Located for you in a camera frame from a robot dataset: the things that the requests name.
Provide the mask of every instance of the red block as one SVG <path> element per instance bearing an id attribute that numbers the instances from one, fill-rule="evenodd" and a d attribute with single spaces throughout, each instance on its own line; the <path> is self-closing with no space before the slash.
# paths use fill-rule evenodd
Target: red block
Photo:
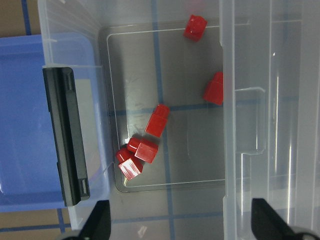
<path id="1" fill-rule="evenodd" d="M 224 101 L 224 74 L 222 71 L 218 71 L 214 75 L 213 79 L 206 86 L 202 97 L 208 102 L 222 105 Z"/>
<path id="2" fill-rule="evenodd" d="M 195 42 L 199 41 L 205 32 L 207 21 L 202 16 L 191 15 L 185 27 L 183 36 Z"/>
<path id="3" fill-rule="evenodd" d="M 128 180 L 131 180 L 142 173 L 144 166 L 141 164 L 139 159 L 125 147 L 121 148 L 115 156 L 120 162 L 118 167 Z"/>
<path id="4" fill-rule="evenodd" d="M 145 132 L 160 138 L 166 127 L 169 112 L 169 107 L 163 104 L 158 104 L 145 127 Z"/>
<path id="5" fill-rule="evenodd" d="M 158 153 L 158 145 L 146 139 L 130 138 L 126 148 L 134 153 L 134 156 L 151 164 Z"/>

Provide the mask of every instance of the transparent plastic container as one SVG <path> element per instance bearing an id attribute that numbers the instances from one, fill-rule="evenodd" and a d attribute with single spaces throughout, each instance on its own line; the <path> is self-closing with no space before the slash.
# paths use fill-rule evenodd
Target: transparent plastic container
<path id="1" fill-rule="evenodd" d="M 94 201 L 108 198 L 109 186 L 112 239 L 221 239 L 222 201 L 224 238 L 254 239 L 252 198 L 265 198 L 289 225 L 320 234 L 319 5 L 39 0 L 46 65 L 69 66 L 76 84 L 91 82 L 100 170 L 89 182 L 96 194 L 69 208 L 72 228 L 83 225 Z M 197 45 L 180 38 L 191 14 L 209 21 Z M 91 63 L 66 50 L 69 33 L 90 43 Z M 199 102 L 203 78 L 222 66 L 223 107 Z M 162 101 L 171 115 L 160 154 L 125 181 L 114 151 L 144 134 Z"/>
<path id="2" fill-rule="evenodd" d="M 225 239 L 254 239 L 251 200 L 320 234 L 318 1 L 221 1 Z"/>

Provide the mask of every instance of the black latch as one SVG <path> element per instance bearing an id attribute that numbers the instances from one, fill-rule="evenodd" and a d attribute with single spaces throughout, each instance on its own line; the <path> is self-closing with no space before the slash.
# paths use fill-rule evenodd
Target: black latch
<path id="1" fill-rule="evenodd" d="M 294 232 L 263 198 L 253 198 L 251 229 L 257 240 L 320 240 L 310 230 Z"/>
<path id="2" fill-rule="evenodd" d="M 97 201 L 80 233 L 73 231 L 62 240 L 108 240 L 111 235 L 111 214 L 108 200 Z"/>
<path id="3" fill-rule="evenodd" d="M 50 67 L 43 69 L 43 76 L 63 200 L 74 206 L 90 196 L 74 72 Z"/>

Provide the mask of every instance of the brown floor tile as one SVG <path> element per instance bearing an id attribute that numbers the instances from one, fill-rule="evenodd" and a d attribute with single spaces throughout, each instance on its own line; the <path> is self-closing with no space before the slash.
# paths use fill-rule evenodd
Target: brown floor tile
<path id="1" fill-rule="evenodd" d="M 29 21 L 31 27 L 31 33 L 40 34 L 40 22 L 38 14 L 38 1 L 37 0 L 27 0 Z"/>
<path id="2" fill-rule="evenodd" d="M 59 236 L 60 229 L 41 229 L 28 231 L 0 232 L 0 240 L 54 240 Z"/>
<path id="3" fill-rule="evenodd" d="M 0 37 L 26 35 L 21 0 L 0 0 Z"/>
<path id="4" fill-rule="evenodd" d="M 63 208 L 62 209 L 62 216 L 63 216 L 63 222 L 65 224 L 69 224 L 70 223 L 70 218 L 69 218 L 68 208 Z"/>
<path id="5" fill-rule="evenodd" d="M 59 224 L 56 209 L 0 213 L 0 228 L 52 224 Z"/>

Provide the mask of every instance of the blue tape line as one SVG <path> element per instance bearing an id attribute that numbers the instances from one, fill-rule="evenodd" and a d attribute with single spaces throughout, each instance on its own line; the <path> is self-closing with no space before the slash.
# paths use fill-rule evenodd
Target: blue tape line
<path id="1" fill-rule="evenodd" d="M 287 102 L 297 102 L 299 97 L 297 96 L 284 96 L 279 99 L 280 102 L 287 103 Z M 262 104 L 261 100 L 256 99 L 248 99 L 248 100 L 238 100 L 235 102 L 237 106 L 242 105 L 256 105 Z M 200 109 L 215 109 L 215 108 L 222 108 L 223 105 L 216 105 L 214 103 L 199 103 L 199 104 L 189 104 L 189 105 L 176 105 L 176 106 L 169 106 L 171 112 L 176 111 L 190 111 L 190 110 L 200 110 Z M 136 109 L 136 110 L 119 110 L 116 111 L 117 116 L 126 116 L 126 115 L 138 115 L 138 114 L 151 114 L 154 111 L 154 108 L 143 108 L 143 109 Z"/>
<path id="2" fill-rule="evenodd" d="M 222 108 L 222 105 L 216 105 L 213 103 L 200 103 L 200 104 L 190 104 L 190 105 L 177 105 L 169 106 L 171 112 L 175 111 L 188 111 L 188 110 L 200 110 L 200 109 L 214 109 Z M 126 115 L 135 115 L 135 114 L 151 114 L 155 109 L 154 108 L 143 108 L 137 110 L 119 110 L 116 111 L 117 116 L 126 116 Z"/>
<path id="3" fill-rule="evenodd" d="M 59 224 L 36 225 L 36 226 L 17 226 L 17 227 L 0 228 L 0 233 L 28 231 L 28 230 L 59 229 L 59 228 L 60 228 Z M 71 228 L 71 224 L 70 223 L 65 224 L 64 228 Z"/>
<path id="4" fill-rule="evenodd" d="M 28 12 L 28 3 L 27 0 L 21 0 L 22 5 L 22 13 L 23 13 L 23 20 L 24 20 L 24 28 L 25 28 L 25 34 L 31 35 L 31 26 L 30 26 L 30 20 L 29 20 L 29 12 Z"/>
<path id="5" fill-rule="evenodd" d="M 211 217 L 222 217 L 222 211 L 217 212 L 205 212 L 205 213 L 189 213 L 189 214 L 177 214 L 172 215 L 172 219 L 196 219 L 196 218 L 211 218 Z M 129 224 L 136 222 L 151 222 L 151 221 L 161 221 L 169 220 L 170 216 L 147 216 L 147 217 L 137 217 L 137 218 L 128 218 L 128 219 L 115 219 L 112 221 L 112 224 Z"/>
<path id="6" fill-rule="evenodd" d="M 129 224 L 136 222 L 151 222 L 151 221 L 161 221 L 168 220 L 169 216 L 147 216 L 147 217 L 137 217 L 137 218 L 128 218 L 128 219 L 115 219 L 112 220 L 113 224 Z"/>
<path id="7" fill-rule="evenodd" d="M 157 2 L 156 0 L 151 1 L 151 10 L 152 10 L 152 29 L 153 32 L 153 51 L 154 51 L 154 64 L 155 64 L 155 74 L 156 74 L 156 85 L 157 85 L 157 94 L 158 102 L 160 104 L 164 103 L 164 93 L 162 86 L 162 74 L 161 74 L 161 58 L 160 58 L 160 44 L 159 44 L 159 33 L 158 30 L 158 16 L 157 16 Z M 167 183 L 171 182 L 170 177 L 170 165 L 169 165 L 169 152 L 168 152 L 168 138 L 167 130 L 165 129 L 162 133 L 163 141 L 163 154 L 164 154 L 164 168 L 165 168 L 165 180 Z M 173 203 L 172 203 L 172 192 L 170 187 L 167 187 L 167 204 L 168 204 L 168 215 L 169 215 L 169 231 L 170 239 L 175 240 L 175 223 L 173 216 Z"/>
<path id="8" fill-rule="evenodd" d="M 160 44 L 159 44 L 159 33 L 158 30 L 158 17 L 157 17 L 157 2 L 153 0 L 151 2 L 152 8 L 152 29 L 153 32 L 153 49 L 154 49 L 154 64 L 155 64 L 155 75 L 157 83 L 157 94 L 158 102 L 164 103 L 164 92 L 162 86 L 162 74 L 161 74 L 161 59 L 160 59 Z"/>
<path id="9" fill-rule="evenodd" d="M 62 209 L 61 208 L 57 208 L 56 209 L 56 213 L 58 214 L 60 232 L 64 233 L 66 231 L 66 228 L 65 228 L 64 217 L 62 215 Z"/>

